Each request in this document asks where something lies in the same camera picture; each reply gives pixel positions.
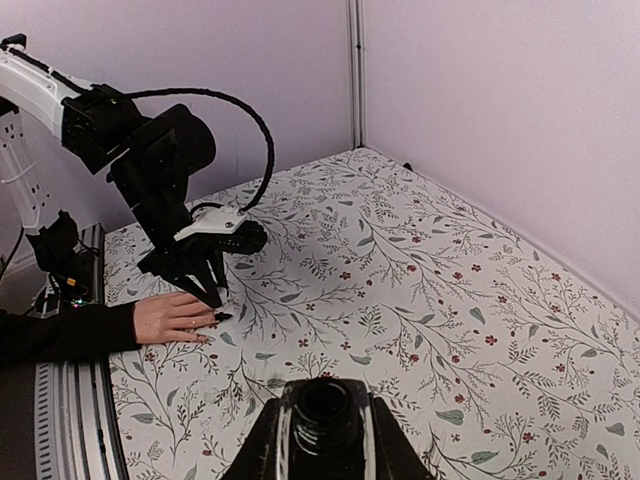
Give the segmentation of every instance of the human hand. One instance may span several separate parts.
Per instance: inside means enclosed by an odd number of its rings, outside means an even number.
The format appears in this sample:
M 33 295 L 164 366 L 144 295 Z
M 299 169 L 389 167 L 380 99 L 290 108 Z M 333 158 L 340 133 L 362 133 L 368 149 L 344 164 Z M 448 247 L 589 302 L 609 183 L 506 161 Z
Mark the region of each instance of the human hand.
M 168 293 L 145 298 L 133 307 L 136 342 L 140 345 L 167 342 L 200 342 L 207 337 L 185 332 L 217 320 L 213 310 L 193 295 Z

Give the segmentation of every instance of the floral tablecloth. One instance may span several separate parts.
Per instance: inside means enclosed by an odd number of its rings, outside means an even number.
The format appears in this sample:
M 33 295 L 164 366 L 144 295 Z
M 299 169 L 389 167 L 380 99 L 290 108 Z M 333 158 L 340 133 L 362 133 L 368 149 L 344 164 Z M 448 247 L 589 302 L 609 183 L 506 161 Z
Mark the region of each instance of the floral tablecloth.
M 638 324 L 509 228 L 366 149 L 276 175 L 251 213 L 269 244 L 227 257 L 210 342 L 111 356 L 132 478 L 220 477 L 317 376 L 364 380 L 440 478 L 640 478 Z M 110 304 L 172 290 L 136 270 L 148 249 L 107 236 Z

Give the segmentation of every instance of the lavender wall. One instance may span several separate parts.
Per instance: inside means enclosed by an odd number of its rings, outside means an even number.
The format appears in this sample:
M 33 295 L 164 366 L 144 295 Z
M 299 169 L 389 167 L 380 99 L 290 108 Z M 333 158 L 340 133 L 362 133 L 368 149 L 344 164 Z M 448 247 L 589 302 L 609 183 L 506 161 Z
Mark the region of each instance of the lavender wall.
M 368 142 L 640 316 L 640 4 L 367 0 Z
M 346 24 L 343 0 L 0 5 L 0 37 L 26 33 L 34 56 L 75 76 L 123 91 L 200 86 L 239 96 L 271 128 L 278 170 L 351 145 Z M 190 198 L 262 175 L 264 140 L 249 117 L 218 101 L 180 100 L 208 121 L 219 148 L 215 163 L 193 177 Z M 140 105 L 159 113 L 176 101 Z M 132 221 L 104 174 L 92 177 L 34 121 L 26 129 L 42 183 L 82 225 L 100 221 L 110 230 Z M 8 252 L 20 224 L 1 186 L 0 205 L 0 251 Z

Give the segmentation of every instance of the black sleeve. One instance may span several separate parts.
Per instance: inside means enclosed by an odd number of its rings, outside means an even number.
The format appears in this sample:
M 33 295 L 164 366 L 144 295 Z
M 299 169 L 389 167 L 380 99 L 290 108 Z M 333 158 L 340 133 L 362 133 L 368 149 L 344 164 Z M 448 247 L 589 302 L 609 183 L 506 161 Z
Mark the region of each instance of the black sleeve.
M 78 360 L 140 348 L 133 304 L 88 305 L 42 320 L 0 310 L 0 363 Z

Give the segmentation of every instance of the black camera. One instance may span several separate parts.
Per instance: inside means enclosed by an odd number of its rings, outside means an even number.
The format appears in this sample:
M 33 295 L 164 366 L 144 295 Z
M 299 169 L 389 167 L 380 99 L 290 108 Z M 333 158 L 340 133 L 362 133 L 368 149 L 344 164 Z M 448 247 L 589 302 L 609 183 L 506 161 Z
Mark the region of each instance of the black camera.
M 223 480 L 435 480 L 382 398 L 317 378 L 269 400 Z

